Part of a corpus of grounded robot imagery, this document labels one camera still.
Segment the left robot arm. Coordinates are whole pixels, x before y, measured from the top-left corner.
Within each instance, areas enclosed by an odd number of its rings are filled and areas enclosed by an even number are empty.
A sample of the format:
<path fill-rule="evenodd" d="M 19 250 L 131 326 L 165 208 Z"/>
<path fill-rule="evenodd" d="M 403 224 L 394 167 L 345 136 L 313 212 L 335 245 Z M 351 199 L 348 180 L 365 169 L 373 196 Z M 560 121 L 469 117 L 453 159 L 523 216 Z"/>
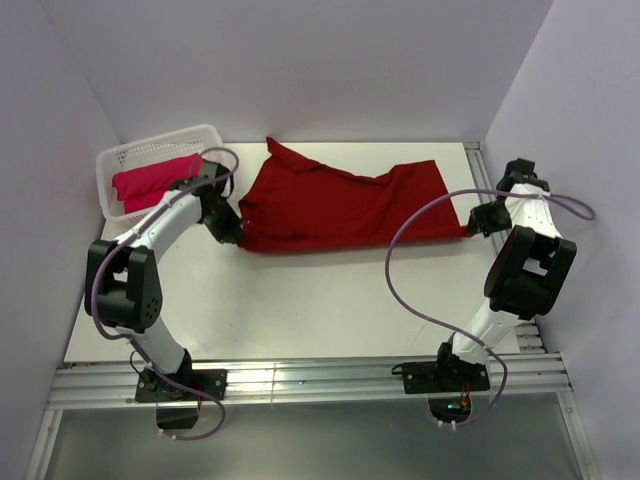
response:
<path fill-rule="evenodd" d="M 98 333 L 127 340 L 145 362 L 141 380 L 171 399 L 197 392 L 188 350 L 161 317 L 163 294 L 158 264 L 194 225 L 221 243 L 237 244 L 242 220 L 230 206 L 235 166 L 203 161 L 197 173 L 174 182 L 141 221 L 113 240 L 88 249 L 84 308 Z"/>

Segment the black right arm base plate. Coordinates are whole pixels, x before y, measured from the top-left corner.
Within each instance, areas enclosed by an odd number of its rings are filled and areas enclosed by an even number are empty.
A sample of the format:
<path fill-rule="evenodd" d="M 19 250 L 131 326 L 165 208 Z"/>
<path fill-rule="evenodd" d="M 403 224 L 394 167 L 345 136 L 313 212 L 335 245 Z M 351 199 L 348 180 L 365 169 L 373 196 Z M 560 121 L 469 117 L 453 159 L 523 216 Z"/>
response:
<path fill-rule="evenodd" d="M 392 368 L 402 377 L 406 394 L 488 391 L 491 387 L 484 365 L 470 364 L 458 358 L 425 362 L 405 362 Z"/>

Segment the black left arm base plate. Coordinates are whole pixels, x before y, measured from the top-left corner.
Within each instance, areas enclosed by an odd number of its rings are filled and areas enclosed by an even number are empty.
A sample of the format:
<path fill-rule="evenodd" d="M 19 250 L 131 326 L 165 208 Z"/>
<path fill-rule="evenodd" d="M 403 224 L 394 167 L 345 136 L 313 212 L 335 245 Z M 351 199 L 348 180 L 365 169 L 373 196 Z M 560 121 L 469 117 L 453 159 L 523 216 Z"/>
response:
<path fill-rule="evenodd" d="M 211 395 L 218 400 L 224 399 L 227 385 L 227 371 L 224 369 L 194 370 L 188 373 L 185 378 L 176 375 L 169 375 L 169 378 L 191 389 Z M 161 380 L 156 373 L 149 369 L 144 369 L 139 376 L 138 386 L 134 396 L 136 403 L 166 403 L 196 400 L 199 400 L 197 395 L 167 384 L 164 380 Z"/>

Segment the dark red t shirt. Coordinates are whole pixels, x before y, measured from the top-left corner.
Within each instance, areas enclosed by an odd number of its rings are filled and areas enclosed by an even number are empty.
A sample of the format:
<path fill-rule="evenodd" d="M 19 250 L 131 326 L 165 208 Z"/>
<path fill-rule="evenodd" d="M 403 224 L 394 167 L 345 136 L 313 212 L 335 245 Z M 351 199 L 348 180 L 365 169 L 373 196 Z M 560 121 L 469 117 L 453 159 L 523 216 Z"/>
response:
<path fill-rule="evenodd" d="M 449 241 L 467 230 L 447 198 L 433 160 L 396 164 L 381 175 L 355 175 L 308 158 L 273 138 L 268 158 L 238 206 L 240 248 L 294 254 L 389 244 L 419 208 L 439 199 L 402 235 L 404 243 Z"/>

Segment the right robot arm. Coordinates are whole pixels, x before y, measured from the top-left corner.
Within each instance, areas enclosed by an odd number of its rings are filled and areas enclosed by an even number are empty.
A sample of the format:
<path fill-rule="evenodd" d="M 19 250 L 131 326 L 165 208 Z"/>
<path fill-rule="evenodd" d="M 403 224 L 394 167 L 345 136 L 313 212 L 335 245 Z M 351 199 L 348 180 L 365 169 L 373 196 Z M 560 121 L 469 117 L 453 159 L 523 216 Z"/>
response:
<path fill-rule="evenodd" d="M 535 173 L 535 163 L 507 163 L 498 182 L 500 194 L 471 210 L 470 234 L 487 237 L 508 231 L 484 284 L 484 303 L 469 325 L 469 334 L 454 333 L 443 343 L 433 365 L 435 383 L 457 388 L 466 377 L 480 375 L 487 350 L 514 327 L 552 309 L 577 254 L 553 221 L 550 187 Z"/>

